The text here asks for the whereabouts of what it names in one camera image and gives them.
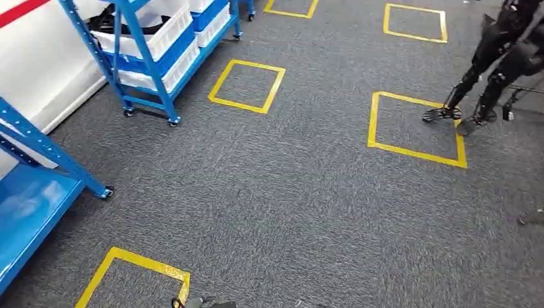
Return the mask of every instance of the blue metal shelf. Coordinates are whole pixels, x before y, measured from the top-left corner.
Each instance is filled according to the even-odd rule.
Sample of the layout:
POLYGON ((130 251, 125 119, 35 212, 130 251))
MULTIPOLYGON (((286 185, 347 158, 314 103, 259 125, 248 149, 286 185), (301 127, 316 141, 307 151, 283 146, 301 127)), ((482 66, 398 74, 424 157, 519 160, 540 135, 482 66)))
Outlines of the blue metal shelf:
POLYGON ((113 194, 47 135, 0 98, 0 149, 19 164, 0 180, 0 295, 56 225, 70 204, 88 187, 100 198, 113 194), (58 165, 47 169, 9 138, 58 165))
POLYGON ((0 294, 84 187, 83 181, 24 164, 0 181, 0 294))
POLYGON ((166 112, 168 116, 168 122, 171 126, 176 126, 180 121, 181 117, 178 116, 174 108, 174 99, 183 87, 189 82, 189 79, 196 72, 196 69, 202 64, 204 59, 212 52, 212 50, 217 46, 227 29, 231 26, 234 26, 234 37, 239 39, 242 35, 239 22, 239 9, 238 9, 238 0, 230 0, 230 10, 231 18, 226 24, 226 26, 220 31, 220 33, 214 38, 214 40, 208 45, 208 47, 201 49, 201 54, 197 58, 194 64, 191 65, 189 71, 185 76, 178 82, 176 88, 172 93, 166 92, 166 88, 162 82, 161 71, 164 72, 164 67, 159 67, 157 63, 153 61, 149 47, 146 44, 144 34, 140 28, 140 24, 136 17, 136 11, 144 6, 149 0, 104 0, 109 3, 115 4, 115 22, 114 22, 114 34, 115 34, 115 52, 113 56, 107 56, 104 51, 97 45, 97 42, 94 40, 93 36, 89 32, 89 29, 82 21, 81 17, 77 14, 77 9, 74 4, 74 0, 58 0, 62 8, 66 11, 66 14, 72 21, 72 24, 78 30, 80 37, 85 42, 87 48, 91 52, 91 55, 94 57, 95 61, 100 66, 103 74, 106 76, 108 83, 114 88, 114 92, 117 94, 119 99, 123 104, 124 114, 127 117, 132 116, 134 111, 133 103, 144 105, 151 108, 156 108, 166 112), (125 85, 122 85, 119 82, 117 70, 118 55, 119 55, 119 37, 121 36, 121 16, 126 20, 127 26, 130 29, 132 39, 136 42, 140 54, 142 55, 143 62, 145 67, 141 67, 142 71, 145 69, 145 73, 151 77, 153 83, 155 84, 156 91, 150 89, 144 89, 140 87, 134 87, 141 92, 146 92, 154 94, 160 98, 161 103, 155 103, 145 99, 137 98, 126 93, 126 89, 130 88, 125 85))
MULTIPOLYGON (((198 68, 202 65, 202 63, 206 60, 206 58, 208 58, 208 56, 212 53, 212 51, 217 47, 217 45, 221 42, 221 39, 224 37, 225 33, 228 31, 228 29, 230 28, 230 26, 232 26, 232 24, 236 21, 236 16, 234 15, 231 15, 230 16, 230 19, 228 20, 228 22, 223 26, 223 28, 221 29, 221 31, 219 31, 219 33, 212 39, 212 41, 210 42, 210 44, 208 44, 207 47, 204 47, 204 48, 200 48, 200 54, 198 55, 197 59, 194 61, 194 63, 189 67, 189 69, 187 70, 187 72, 185 73, 185 75, 183 76, 183 78, 179 81, 179 83, 176 85, 176 87, 174 88, 174 90, 172 90, 172 92, 169 94, 169 97, 174 99, 175 97, 177 97, 180 92, 183 90, 183 88, 187 85, 187 83, 189 82, 189 80, 191 80, 192 76, 194 75, 194 73, 196 73, 196 71, 198 70, 198 68)), ((150 90, 150 89, 147 89, 147 88, 142 88, 142 87, 130 87, 130 86, 125 86, 127 88, 132 88, 132 89, 136 89, 138 91, 141 91, 141 92, 145 92, 145 93, 149 93, 149 94, 154 94, 154 95, 159 95, 159 93, 157 91, 153 91, 153 90, 150 90)), ((154 102, 151 102, 151 101, 146 101, 144 99, 139 99, 139 101, 136 101, 136 100, 133 100, 132 101, 133 103, 138 103, 138 104, 141 104, 141 105, 146 105, 146 106, 149 106, 149 104, 156 104, 154 102)))

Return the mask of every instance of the yellow tape square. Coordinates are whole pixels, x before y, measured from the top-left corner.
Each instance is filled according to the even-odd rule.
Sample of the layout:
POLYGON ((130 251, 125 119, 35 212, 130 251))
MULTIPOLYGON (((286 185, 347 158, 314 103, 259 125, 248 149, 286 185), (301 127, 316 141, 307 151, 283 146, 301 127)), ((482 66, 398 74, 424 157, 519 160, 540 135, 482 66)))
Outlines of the yellow tape square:
POLYGON ((210 94, 208 95, 208 98, 211 101, 215 102, 215 103, 228 105, 228 106, 233 106, 233 107, 238 107, 238 108, 258 112, 258 113, 261 113, 261 114, 265 114, 265 113, 268 112, 268 109, 270 108, 270 105, 272 105, 272 101, 274 100, 274 97, 276 96, 276 93, 278 92, 278 89, 280 87, 280 83, 282 82, 282 79, 284 79, 284 74, 285 74, 285 69, 282 68, 282 67, 275 67, 275 66, 270 66, 270 65, 255 63, 255 62, 249 62, 249 61, 233 59, 227 64, 227 66, 225 67, 225 70, 221 73, 219 79, 217 80, 216 84, 212 88, 212 92, 210 92, 210 94), (278 75, 276 76, 276 80, 274 80, 274 83, 272 84, 272 87, 270 88, 270 92, 268 93, 268 96, 266 97, 266 100, 265 100, 264 105, 262 107, 255 107, 255 106, 251 106, 251 105, 245 105, 245 104, 238 103, 238 102, 235 102, 235 101, 229 101, 227 99, 217 98, 216 97, 217 92, 219 92, 219 89, 223 85, 223 82, 225 82, 226 77, 228 76, 228 74, 230 73, 230 71, 232 70, 232 68, 234 67, 235 64, 246 65, 246 66, 251 66, 251 67, 257 67, 259 69, 268 69, 270 71, 278 72, 278 75))
POLYGON ((386 4, 386 12, 384 15, 384 33, 385 34, 391 34, 396 35, 399 37, 407 37, 410 39, 415 40, 426 40, 427 42, 435 42, 435 43, 447 43, 448 42, 448 32, 446 30, 446 12, 444 11, 437 11, 437 10, 430 10, 428 8, 418 8, 415 6, 407 6, 402 4, 394 4, 394 3, 387 3, 386 4), (422 12, 429 12, 429 13, 436 13, 440 15, 440 33, 441 38, 428 38, 428 37, 419 37, 417 35, 411 35, 406 33, 400 33, 389 30, 389 16, 391 15, 391 8, 403 8, 406 10, 416 10, 416 11, 422 11, 422 12))
POLYGON ((87 306, 90 297, 92 296, 92 293, 94 292, 96 287, 98 287, 98 284, 102 281, 102 278, 104 278, 106 271, 108 270, 110 265, 112 265, 112 262, 115 258, 180 280, 182 282, 182 288, 180 289, 178 298, 182 303, 185 303, 185 301, 187 300, 187 297, 189 295, 189 279, 191 277, 190 273, 182 271, 180 269, 178 270, 177 268, 173 268, 170 265, 151 260, 146 257, 142 257, 141 255, 137 255, 136 253, 128 252, 117 247, 112 247, 110 251, 106 254, 106 257, 104 258, 98 269, 96 270, 96 273, 90 280, 87 288, 85 288, 85 291, 83 292, 80 300, 76 304, 76 308, 84 308, 87 306))
POLYGON ((280 14, 280 15, 286 15, 291 17, 299 17, 299 18, 312 18, 314 15, 314 12, 316 11, 316 7, 318 5, 319 0, 312 0, 312 4, 310 5, 310 8, 308 9, 308 14, 298 14, 298 13, 291 13, 291 12, 284 12, 284 11, 276 11, 272 10, 272 5, 274 5, 274 0, 269 0, 266 6, 264 7, 263 12, 267 13, 274 13, 274 14, 280 14))
MULTIPOLYGON (((408 96, 402 96, 402 95, 393 94, 393 93, 384 92, 384 91, 374 92, 372 94, 372 104, 370 107, 370 124, 368 128, 368 147, 369 148, 378 148, 378 149, 382 149, 386 151, 392 151, 395 153, 427 159, 433 162, 440 162, 442 164, 448 164, 455 167, 461 167, 461 168, 467 167, 466 155, 464 152, 464 139, 463 139, 463 136, 459 135, 458 133, 455 134, 455 141, 457 143, 457 160, 376 142, 376 127, 378 125, 378 103, 380 101, 380 96, 386 96, 389 98, 399 99, 401 101, 408 101, 410 103, 421 104, 421 105, 425 105, 425 106, 429 106, 433 108, 442 107, 442 104, 435 103, 433 101, 425 101, 423 99, 409 98, 408 96)), ((461 122, 460 120, 454 120, 454 125, 457 126, 460 122, 461 122)))

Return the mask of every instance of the black robot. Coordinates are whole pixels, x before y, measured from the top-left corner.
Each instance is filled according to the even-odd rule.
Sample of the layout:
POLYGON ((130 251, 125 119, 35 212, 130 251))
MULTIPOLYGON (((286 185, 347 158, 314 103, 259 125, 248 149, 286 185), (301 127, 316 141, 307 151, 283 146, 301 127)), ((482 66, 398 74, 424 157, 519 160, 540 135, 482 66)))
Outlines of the black robot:
POLYGON ((504 55, 490 74, 488 85, 480 96, 474 113, 459 123, 457 132, 469 135, 478 126, 497 119, 493 108, 497 105, 502 91, 520 76, 532 76, 544 69, 544 19, 540 20, 526 39, 517 41, 531 24, 540 2, 542 0, 503 2, 497 20, 492 21, 482 32, 482 39, 472 58, 472 66, 451 91, 442 108, 431 109, 423 114, 425 122, 460 119, 461 111, 457 108, 459 102, 472 90, 480 75, 504 55))

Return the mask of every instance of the blue shelf tray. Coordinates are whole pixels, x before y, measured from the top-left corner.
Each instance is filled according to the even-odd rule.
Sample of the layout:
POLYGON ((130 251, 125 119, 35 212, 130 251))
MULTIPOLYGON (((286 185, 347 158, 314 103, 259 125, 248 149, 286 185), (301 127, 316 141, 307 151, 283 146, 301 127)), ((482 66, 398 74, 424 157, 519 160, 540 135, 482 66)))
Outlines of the blue shelf tray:
POLYGON ((214 0, 202 13, 191 12, 195 32, 202 32, 214 20, 215 16, 225 7, 228 0, 214 0))
MULTIPOLYGON (((174 65, 177 59, 182 53, 189 47, 194 40, 193 25, 190 23, 183 33, 176 39, 174 44, 168 48, 168 50, 155 62, 158 69, 158 73, 161 77, 166 75, 168 70, 174 65)), ((112 64, 114 62, 115 54, 104 52, 108 57, 108 60, 112 64)), ((135 56, 119 54, 117 56, 117 68, 122 71, 132 71, 136 73, 149 74, 148 67, 142 59, 138 59, 135 56)))
POLYGON ((84 187, 56 171, 24 164, 0 181, 0 295, 84 187))
MULTIPOLYGON (((196 58, 194 63, 187 70, 187 72, 182 77, 182 79, 178 82, 178 84, 176 85, 174 90, 172 90, 172 92, 169 93, 169 96, 171 98, 175 98, 175 97, 177 97, 179 95, 179 93, 182 91, 183 87, 192 78, 192 75, 194 75, 194 73, 196 73, 196 71, 202 65, 204 60, 206 60, 206 58, 208 58, 208 56, 212 53, 212 51, 217 47, 219 42, 221 42, 221 39, 223 38, 223 36, 227 32, 227 30, 230 28, 230 26, 232 26, 232 24, 236 21, 236 18, 237 18, 237 16, 231 15, 228 22, 223 26, 221 31, 219 31, 219 33, 216 35, 216 37, 214 37, 214 39, 210 42, 210 44, 208 44, 207 47, 200 48, 200 55, 198 55, 198 57, 196 58)), ((158 96, 157 91, 153 91, 153 90, 150 90, 150 89, 147 89, 147 88, 131 87, 131 86, 128 86, 128 85, 125 85, 125 87, 133 88, 133 89, 136 89, 136 90, 138 90, 140 92, 150 93, 150 94, 158 96)), ((137 102, 137 103, 140 103, 140 104, 143 104, 143 105, 149 105, 149 103, 140 102, 140 101, 142 101, 141 99, 133 99, 131 96, 123 96, 123 98, 129 99, 132 102, 137 102)), ((152 104, 152 107, 164 110, 164 107, 161 104, 152 104)))

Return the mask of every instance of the white wall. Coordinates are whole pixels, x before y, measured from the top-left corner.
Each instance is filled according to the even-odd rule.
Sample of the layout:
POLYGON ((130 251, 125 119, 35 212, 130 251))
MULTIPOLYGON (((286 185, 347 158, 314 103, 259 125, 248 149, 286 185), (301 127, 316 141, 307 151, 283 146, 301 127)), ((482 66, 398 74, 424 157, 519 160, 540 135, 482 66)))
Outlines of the white wall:
MULTIPOLYGON (((0 12, 22 0, 1 0, 0 12)), ((82 18, 107 3, 76 2, 82 18)), ((57 0, 0 29, 0 96, 49 133, 97 91, 105 79, 57 0)), ((17 161, 0 151, 0 178, 17 161)))

